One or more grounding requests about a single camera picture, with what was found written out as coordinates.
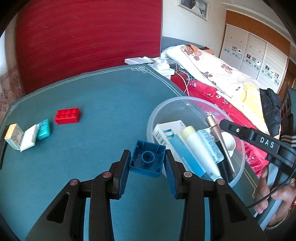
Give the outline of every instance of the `white cup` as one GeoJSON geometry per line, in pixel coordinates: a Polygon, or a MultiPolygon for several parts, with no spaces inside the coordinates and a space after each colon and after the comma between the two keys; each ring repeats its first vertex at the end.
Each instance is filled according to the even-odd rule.
{"type": "Polygon", "coordinates": [[[229,134],[228,132],[221,132],[222,138],[225,142],[227,151],[230,155],[230,157],[232,157],[233,155],[233,151],[236,147],[236,143],[235,143],[235,139],[233,138],[233,136],[231,134],[229,134]]]}

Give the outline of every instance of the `black cable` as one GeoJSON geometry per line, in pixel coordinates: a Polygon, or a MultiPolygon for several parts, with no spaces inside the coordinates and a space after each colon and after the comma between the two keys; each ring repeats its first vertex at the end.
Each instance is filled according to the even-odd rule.
{"type": "Polygon", "coordinates": [[[264,198],[261,198],[259,201],[254,202],[253,204],[251,204],[251,205],[248,206],[247,208],[249,209],[249,208],[251,208],[251,207],[256,206],[257,204],[261,203],[261,202],[264,201],[265,199],[269,198],[269,197],[270,197],[272,194],[274,194],[277,190],[279,190],[280,188],[282,188],[282,187],[285,185],[285,183],[286,183],[290,178],[292,178],[292,176],[293,176],[293,174],[294,174],[294,172],[295,172],[295,168],[296,168],[296,161],[294,162],[293,167],[292,167],[292,174],[291,174],[290,176],[288,176],[288,178],[287,178],[284,182],[282,182],[282,183],[281,183],[276,189],[274,189],[272,192],[270,192],[270,194],[266,195],[264,198]]]}

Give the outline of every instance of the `yellow box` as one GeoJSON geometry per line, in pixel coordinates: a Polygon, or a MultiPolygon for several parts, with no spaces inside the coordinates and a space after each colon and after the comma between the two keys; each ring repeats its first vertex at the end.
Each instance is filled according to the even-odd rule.
{"type": "Polygon", "coordinates": [[[24,132],[17,124],[11,124],[6,132],[4,140],[15,150],[20,150],[24,132]]]}

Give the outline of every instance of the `floral wallpaper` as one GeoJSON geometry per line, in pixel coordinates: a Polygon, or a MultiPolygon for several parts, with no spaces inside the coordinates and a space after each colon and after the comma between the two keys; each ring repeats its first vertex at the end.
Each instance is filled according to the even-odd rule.
{"type": "Polygon", "coordinates": [[[0,122],[2,122],[9,105],[23,96],[18,68],[15,65],[0,77],[0,122]]]}

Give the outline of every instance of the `blue plastic block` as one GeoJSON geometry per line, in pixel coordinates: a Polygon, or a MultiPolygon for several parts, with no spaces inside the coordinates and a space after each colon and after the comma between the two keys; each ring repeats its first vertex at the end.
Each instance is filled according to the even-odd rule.
{"type": "Polygon", "coordinates": [[[43,120],[38,123],[39,130],[37,133],[37,139],[42,140],[48,136],[50,136],[50,122],[49,119],[43,120]]]}
{"type": "Polygon", "coordinates": [[[159,177],[163,169],[165,146],[137,140],[133,151],[130,171],[148,177],[159,177]]]}

